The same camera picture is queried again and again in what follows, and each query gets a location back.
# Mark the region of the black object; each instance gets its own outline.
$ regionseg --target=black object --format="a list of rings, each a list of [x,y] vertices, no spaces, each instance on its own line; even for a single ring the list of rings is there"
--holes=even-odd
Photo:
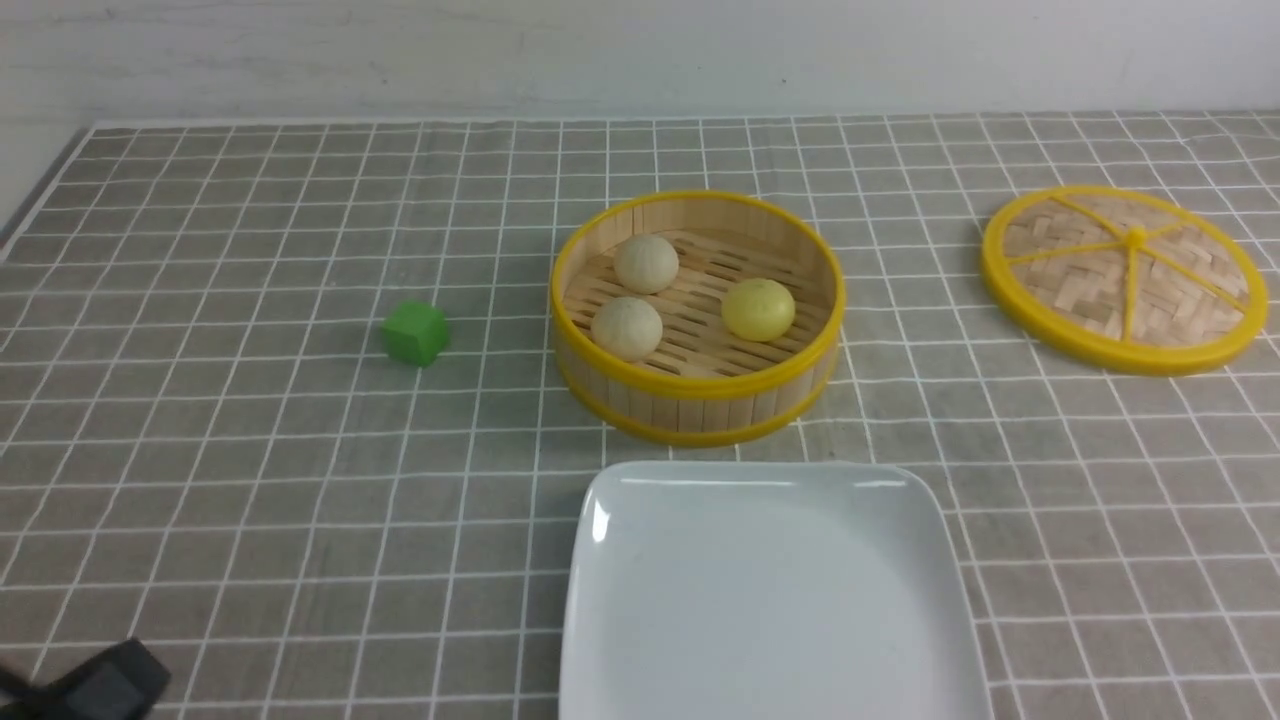
[[[0,693],[14,700],[0,707],[0,720],[141,720],[169,676],[137,638],[104,650],[44,688],[0,667]]]

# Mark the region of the yellow bun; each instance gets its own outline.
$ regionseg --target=yellow bun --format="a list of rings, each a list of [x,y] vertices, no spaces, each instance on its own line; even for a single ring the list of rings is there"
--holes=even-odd
[[[721,318],[742,340],[771,342],[791,328],[796,301],[782,283],[753,278],[730,288],[721,301]]]

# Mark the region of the grid pattern tablecloth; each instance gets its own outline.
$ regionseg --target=grid pattern tablecloth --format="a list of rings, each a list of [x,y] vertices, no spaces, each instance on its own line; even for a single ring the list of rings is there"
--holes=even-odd
[[[1001,719],[1280,711],[1280,354],[1101,373],[977,274],[1016,192],[1119,184],[1240,238],[1276,293],[1280,115],[96,128],[0,265],[0,657],[138,634],[157,717],[556,715],[584,488],[632,459],[901,465],[946,511]],[[759,195],[849,286],[800,423],[672,451],[547,352],[553,252],[654,190]],[[417,372],[370,328],[422,299]]]

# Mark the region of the white wall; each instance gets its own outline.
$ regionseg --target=white wall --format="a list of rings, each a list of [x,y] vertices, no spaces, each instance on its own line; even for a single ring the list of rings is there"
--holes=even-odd
[[[0,117],[1280,105],[1276,0],[4,0]]]

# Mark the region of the yellow spoke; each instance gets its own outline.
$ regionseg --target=yellow spoke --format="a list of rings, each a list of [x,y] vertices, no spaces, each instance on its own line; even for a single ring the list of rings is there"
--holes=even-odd
[[[1235,307],[1240,313],[1248,313],[1248,307],[1245,307],[1239,300],[1236,300],[1235,297],[1231,297],[1230,295],[1226,293],[1225,290],[1217,287],[1216,284],[1212,284],[1212,283],[1204,281],[1203,278],[1201,278],[1199,275],[1197,275],[1196,273],[1193,273],[1190,269],[1188,269],[1185,265],[1183,265],[1178,260],[1174,260],[1172,258],[1165,255],[1164,252],[1157,252],[1157,251],[1155,251],[1155,250],[1152,250],[1149,247],[1143,247],[1140,250],[1140,252],[1146,252],[1147,255],[1151,255],[1156,260],[1160,260],[1161,263],[1164,263],[1164,264],[1169,265],[1170,268],[1178,270],[1179,273],[1187,275],[1187,278],[1190,279],[1193,283],[1203,287],[1204,290],[1207,290],[1207,291],[1212,292],[1213,295],[1221,297],[1222,300],[1228,301],[1231,305],[1231,307]]]
[[[1071,245],[1069,247],[1055,247],[1053,250],[1044,250],[1043,252],[1033,252],[1030,255],[1019,255],[1018,258],[1009,258],[1006,261],[1010,265],[1019,265],[1021,263],[1034,263],[1041,258],[1057,258],[1059,255],[1071,255],[1074,252],[1093,252],[1094,250],[1115,250],[1120,247],[1120,242],[1091,242],[1088,245]]]
[[[1121,340],[1129,342],[1133,338],[1133,315],[1138,307],[1138,249],[1129,246],[1128,268],[1124,275],[1124,334]]]
[[[1165,227],[1156,228],[1147,233],[1147,240],[1156,240],[1157,237],[1165,234],[1166,232],[1174,232],[1175,229],[1188,224],[1187,220],[1175,220]]]
[[[1100,225],[1102,225],[1102,227],[1103,227],[1103,228],[1105,228],[1105,229],[1106,229],[1106,231],[1107,231],[1108,233],[1111,233],[1111,237],[1114,237],[1114,238],[1116,238],[1116,240],[1124,240],[1124,233],[1123,233],[1123,232],[1120,232],[1120,228],[1115,227],[1114,224],[1111,224],[1111,220],[1108,220],[1108,219],[1103,218],[1102,215],[1100,215],[1100,214],[1094,213],[1093,210],[1089,210],[1089,209],[1088,209],[1088,208],[1085,208],[1084,205],[1080,205],[1079,202],[1076,202],[1076,201],[1074,201],[1074,200],[1068,200],[1066,197],[1062,197],[1062,196],[1060,196],[1060,195],[1055,195],[1055,196],[1053,196],[1053,200],[1055,200],[1056,202],[1059,202],[1059,204],[1061,204],[1061,205],[1066,205],[1068,208],[1070,208],[1070,209],[1075,210],[1076,213],[1079,213],[1079,214],[1082,214],[1082,215],[1084,215],[1084,217],[1089,218],[1089,219],[1091,219],[1091,220],[1093,220],[1094,223],[1098,223],[1098,224],[1100,224]]]

